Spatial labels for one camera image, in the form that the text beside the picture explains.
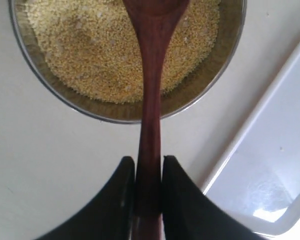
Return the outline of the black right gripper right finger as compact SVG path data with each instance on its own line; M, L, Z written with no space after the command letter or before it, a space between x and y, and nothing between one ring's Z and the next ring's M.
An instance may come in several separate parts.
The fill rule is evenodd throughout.
M211 202L172 155L164 157L161 185L167 240L261 239Z

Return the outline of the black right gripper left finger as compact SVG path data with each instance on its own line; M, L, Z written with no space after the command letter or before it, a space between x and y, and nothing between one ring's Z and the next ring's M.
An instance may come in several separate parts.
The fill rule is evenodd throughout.
M135 185L135 162L121 159L100 192L78 213L40 240L129 240Z

